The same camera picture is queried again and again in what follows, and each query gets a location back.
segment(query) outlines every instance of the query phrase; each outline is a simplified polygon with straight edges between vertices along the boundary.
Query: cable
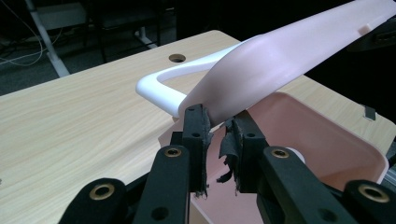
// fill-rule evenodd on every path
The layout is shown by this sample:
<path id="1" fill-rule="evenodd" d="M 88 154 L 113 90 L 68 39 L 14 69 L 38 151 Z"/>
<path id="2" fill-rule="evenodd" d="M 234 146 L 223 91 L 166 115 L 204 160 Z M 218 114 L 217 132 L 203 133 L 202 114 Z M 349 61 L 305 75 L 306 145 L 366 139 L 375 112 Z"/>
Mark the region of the cable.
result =
<path id="1" fill-rule="evenodd" d="M 11 55 L 15 50 L 16 50 L 16 46 L 15 46 L 15 40 L 11 40 L 9 41 L 9 43 L 7 45 L 4 45 L 3 43 L 1 43 L 1 49 L 0 49 L 0 55 L 2 54 L 6 54 L 6 56 L 4 57 L 8 57 L 9 55 Z"/>
<path id="2" fill-rule="evenodd" d="M 29 54 L 29 55 L 25 55 L 25 56 L 22 56 L 22 57 L 20 57 L 20 58 L 16 58 L 16 59 L 12 59 L 12 60 L 8 60 L 8 59 L 3 59 L 3 58 L 0 58 L 1 60 L 3 60 L 3 61 L 5 61 L 4 63 L 13 63 L 13 64 L 15 64 L 15 65 L 19 65 L 19 66 L 29 66 L 29 65 L 32 65 L 32 64 L 34 64 L 34 63 L 36 63 L 36 62 L 38 62 L 38 60 L 40 60 L 40 58 L 41 58 L 41 56 L 43 55 L 43 45 L 41 44 L 41 41 L 40 41 L 40 38 L 38 37 L 38 35 L 35 33 L 35 31 L 21 18 L 21 17 L 19 17 L 18 15 L 17 15 L 17 13 L 15 13 L 3 0 L 0 0 L 2 3 L 3 3 L 3 5 L 12 13 L 12 14 L 14 14 L 14 16 L 18 19 L 18 20 L 20 20 L 32 33 L 33 33 L 33 35 L 35 36 L 35 38 L 37 38 L 37 41 L 38 41 L 38 43 L 40 44 L 40 51 L 38 52 L 38 53 L 40 53 L 40 55 L 37 57 L 37 59 L 35 59 L 32 63 L 28 63 L 28 64 L 23 64 L 23 63 L 14 63 L 14 61 L 16 61 L 16 60 L 19 60 L 19 59 L 21 59 L 21 58 L 25 58 L 25 57 L 29 57 L 29 56 L 32 56 L 32 55 L 35 55 L 35 54 L 37 54 L 37 53 L 34 53 L 34 54 Z"/>
<path id="3" fill-rule="evenodd" d="M 391 168 L 396 164 L 396 154 L 394 154 L 388 159 L 388 163 L 389 163 L 389 168 Z"/>
<path id="4" fill-rule="evenodd" d="M 59 39 L 59 37 L 61 36 L 62 31 L 63 31 L 63 28 L 61 28 L 61 31 L 60 31 L 59 34 L 56 36 L 56 38 L 55 38 L 55 40 L 52 42 L 52 44 L 55 44 L 55 42 Z M 3 62 L 3 63 L 0 63 L 0 65 L 1 65 L 1 64 L 4 64 L 4 63 L 13 63 L 13 64 L 18 65 L 18 66 L 29 66 L 29 65 L 32 65 L 32 64 L 38 62 L 38 60 L 41 58 L 43 52 L 44 52 L 45 50 L 47 50 L 46 48 L 43 48 L 43 46 L 42 46 L 40 40 L 38 40 L 38 43 L 40 44 L 40 48 L 41 48 L 41 50 L 40 50 L 39 52 L 31 53 L 31 54 L 27 54 L 27 55 L 23 55 L 23 56 L 21 56 L 21 57 L 19 57 L 19 58 L 15 58 L 15 59 L 11 59 L 11 60 L 4 59 L 4 58 L 0 58 L 0 60 L 5 61 L 5 62 Z M 27 58 L 27 57 L 30 57 L 30 56 L 34 56 L 34 55 L 36 55 L 36 54 L 38 54 L 38 53 L 39 53 L 40 55 L 39 55 L 38 58 L 37 58 L 34 62 L 32 62 L 32 63 L 28 63 L 28 64 L 14 63 L 14 61 L 17 61 L 17 60 L 23 59 L 23 58 Z"/>

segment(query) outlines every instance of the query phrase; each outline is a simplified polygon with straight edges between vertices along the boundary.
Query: white surface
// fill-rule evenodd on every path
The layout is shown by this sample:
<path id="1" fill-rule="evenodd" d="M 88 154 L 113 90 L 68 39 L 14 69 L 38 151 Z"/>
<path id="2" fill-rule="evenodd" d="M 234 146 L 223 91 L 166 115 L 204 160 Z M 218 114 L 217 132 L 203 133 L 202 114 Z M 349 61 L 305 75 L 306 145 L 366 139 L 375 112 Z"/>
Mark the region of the white surface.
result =
<path id="1" fill-rule="evenodd" d="M 30 15 L 33 18 L 33 21 L 35 22 L 35 26 L 37 27 L 38 32 L 40 33 L 41 38 L 44 41 L 44 44 L 47 47 L 47 50 L 49 53 L 47 54 L 49 56 L 49 60 L 52 63 L 52 66 L 55 68 L 57 74 L 59 77 L 65 77 L 70 75 L 69 71 L 67 70 L 66 66 L 64 65 L 64 62 L 58 57 L 58 54 L 55 51 L 55 48 L 52 46 L 52 42 L 50 40 L 50 37 L 47 33 L 47 28 L 43 24 L 43 21 L 41 20 L 40 15 L 38 14 L 38 11 L 35 9 L 35 5 L 32 0 L 25 0 L 26 5 L 30 11 Z"/>
<path id="2" fill-rule="evenodd" d="M 136 92 L 176 118 L 195 104 L 209 111 L 212 125 L 223 122 L 303 75 L 396 14 L 392 0 L 356 0 L 257 35 L 202 59 L 142 78 Z M 162 81 L 210 69 L 189 93 Z"/>

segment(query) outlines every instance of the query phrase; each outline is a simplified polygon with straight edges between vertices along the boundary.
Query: white plastic object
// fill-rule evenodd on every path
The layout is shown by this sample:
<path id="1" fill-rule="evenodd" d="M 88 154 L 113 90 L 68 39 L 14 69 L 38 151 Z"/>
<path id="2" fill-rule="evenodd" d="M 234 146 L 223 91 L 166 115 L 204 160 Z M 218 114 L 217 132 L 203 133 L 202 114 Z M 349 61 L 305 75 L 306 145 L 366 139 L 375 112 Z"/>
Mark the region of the white plastic object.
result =
<path id="1" fill-rule="evenodd" d="M 209 70 L 224 55 L 241 45 L 243 42 L 227 49 L 209 54 L 203 58 L 170 67 L 162 71 L 141 78 L 136 84 L 136 92 L 161 108 L 163 111 L 178 118 L 178 107 L 186 98 L 186 94 L 176 91 L 162 84 L 167 79 L 187 74 Z"/>
<path id="2" fill-rule="evenodd" d="M 162 78 L 190 72 L 187 67 L 196 71 L 195 66 L 207 66 L 202 65 L 205 61 L 185 63 L 181 70 L 174 70 L 175 75 L 166 72 L 166 76 L 157 76 L 158 82 L 155 76 L 144 77 L 138 82 L 136 92 L 180 118 L 164 139 L 182 127 L 184 110 L 190 105 L 203 104 L 211 125 L 216 126 L 311 70 L 395 14 L 393 0 L 355 0 L 252 37 L 225 55 L 223 51 L 213 58 L 219 61 L 184 99 L 176 91 L 163 92 L 165 88 L 157 91 L 164 81 Z"/>
<path id="3" fill-rule="evenodd" d="M 335 189 L 343 191 L 347 182 L 356 179 L 380 184 L 389 169 L 387 158 L 376 147 L 289 94 L 274 92 L 247 111 L 270 146 L 298 149 L 318 180 Z M 234 181 L 217 182 L 229 171 L 219 160 L 226 128 L 220 126 L 213 134 L 206 156 L 208 197 L 191 197 L 207 222 L 191 223 L 262 223 L 256 194 L 235 195 Z"/>
<path id="4" fill-rule="evenodd" d="M 287 147 L 287 148 L 290 149 L 291 151 L 293 151 L 293 152 L 298 156 L 298 158 L 299 158 L 303 163 L 305 163 L 305 158 L 304 158 L 303 154 L 301 154 L 301 152 L 299 152 L 297 149 L 292 148 L 292 147 Z"/>

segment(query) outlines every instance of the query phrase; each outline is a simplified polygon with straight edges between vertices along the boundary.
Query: floor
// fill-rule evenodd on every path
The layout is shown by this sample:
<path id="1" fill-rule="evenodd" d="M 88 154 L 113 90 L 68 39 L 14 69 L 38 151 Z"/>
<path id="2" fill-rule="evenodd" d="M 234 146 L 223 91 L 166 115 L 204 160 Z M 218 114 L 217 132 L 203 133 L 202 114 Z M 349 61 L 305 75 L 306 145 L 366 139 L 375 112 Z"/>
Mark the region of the floor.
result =
<path id="1" fill-rule="evenodd" d="M 146 35 L 152 40 L 156 37 L 153 30 L 154 27 L 146 28 Z M 78 26 L 49 31 L 58 56 L 72 75 L 103 63 L 96 35 L 93 31 L 89 32 L 87 46 L 84 47 L 84 34 L 82 27 Z M 148 50 L 145 47 L 132 49 L 140 46 L 139 41 L 133 38 L 132 32 L 111 37 L 111 39 L 105 39 L 105 42 L 107 42 L 106 53 L 109 55 L 125 49 L 131 50 L 108 58 L 110 62 Z M 167 11 L 163 15 L 161 41 L 162 45 L 176 41 L 176 16 L 173 11 Z M 0 95 L 29 88 L 56 78 L 59 77 L 50 63 L 45 46 L 40 47 L 37 38 L 34 36 L 18 45 L 13 45 L 12 48 L 0 49 Z"/>

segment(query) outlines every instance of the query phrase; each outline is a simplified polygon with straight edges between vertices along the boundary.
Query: pink plastic bin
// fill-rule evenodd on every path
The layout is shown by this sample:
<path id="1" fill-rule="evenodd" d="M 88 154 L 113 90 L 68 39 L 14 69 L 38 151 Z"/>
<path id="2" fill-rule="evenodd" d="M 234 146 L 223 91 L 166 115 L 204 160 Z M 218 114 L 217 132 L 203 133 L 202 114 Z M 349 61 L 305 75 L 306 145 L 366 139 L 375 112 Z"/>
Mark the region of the pink plastic bin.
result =
<path id="1" fill-rule="evenodd" d="M 286 93 L 272 93 L 248 112 L 270 146 L 297 149 L 317 178 L 334 188 L 343 190 L 353 179 L 379 183 L 389 168 L 375 147 Z M 255 194 L 236 192 L 233 179 L 216 183 L 228 171 L 224 159 L 218 159 L 223 136 L 223 128 L 215 131 L 207 155 L 208 197 L 191 197 L 193 209 L 198 209 L 200 218 L 208 223 L 262 223 Z"/>

